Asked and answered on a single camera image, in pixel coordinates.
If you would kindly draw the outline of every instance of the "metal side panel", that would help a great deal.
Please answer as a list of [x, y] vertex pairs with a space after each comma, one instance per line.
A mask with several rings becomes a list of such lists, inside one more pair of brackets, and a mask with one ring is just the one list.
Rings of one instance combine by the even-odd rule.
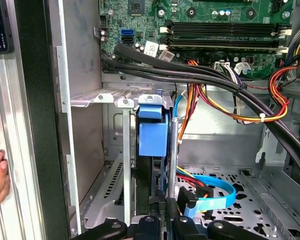
[[7, 1], [14, 53], [0, 55], [0, 150], [5, 152], [10, 192], [0, 205], [0, 239], [45, 240], [32, 130], [13, 1]]

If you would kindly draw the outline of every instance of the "white label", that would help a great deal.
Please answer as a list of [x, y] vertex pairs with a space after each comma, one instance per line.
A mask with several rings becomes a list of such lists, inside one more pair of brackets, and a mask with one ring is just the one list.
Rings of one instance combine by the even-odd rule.
[[237, 74], [241, 74], [242, 70], [252, 70], [249, 63], [247, 62], [238, 62], [233, 69]]
[[175, 54], [168, 50], [163, 50], [158, 59], [161, 59], [166, 62], [171, 62], [171, 60], [175, 57]]
[[152, 41], [146, 41], [144, 46], [144, 54], [147, 54], [151, 57], [156, 57], [158, 52], [159, 44], [152, 42]]

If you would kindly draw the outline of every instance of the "red wire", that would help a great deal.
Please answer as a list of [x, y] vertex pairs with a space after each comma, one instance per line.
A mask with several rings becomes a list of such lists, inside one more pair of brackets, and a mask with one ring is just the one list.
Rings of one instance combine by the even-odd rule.
[[183, 175], [180, 175], [180, 174], [177, 174], [177, 176], [179, 178], [181, 178], [181, 179], [188, 180], [188, 181], [190, 181], [192, 183], [198, 184], [201, 187], [204, 187], [204, 184], [201, 181], [199, 181], [198, 179], [195, 179], [195, 178], [192, 178], [192, 177], [188, 177], [188, 176], [183, 176]]

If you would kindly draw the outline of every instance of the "white connector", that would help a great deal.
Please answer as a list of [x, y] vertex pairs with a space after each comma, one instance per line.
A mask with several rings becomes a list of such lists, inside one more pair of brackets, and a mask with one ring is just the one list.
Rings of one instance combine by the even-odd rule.
[[215, 61], [213, 63], [213, 69], [217, 69], [218, 66], [228, 66], [230, 67], [230, 62], [229, 61], [225, 61], [225, 62], [222, 62], [222, 61]]

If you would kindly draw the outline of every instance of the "sata port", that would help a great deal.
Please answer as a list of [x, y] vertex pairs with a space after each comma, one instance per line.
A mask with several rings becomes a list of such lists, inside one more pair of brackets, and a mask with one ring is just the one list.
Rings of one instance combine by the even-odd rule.
[[133, 29], [121, 29], [121, 36], [134, 36], [135, 30]]
[[133, 44], [134, 43], [134, 38], [132, 36], [122, 36], [121, 37], [121, 42], [123, 44]]

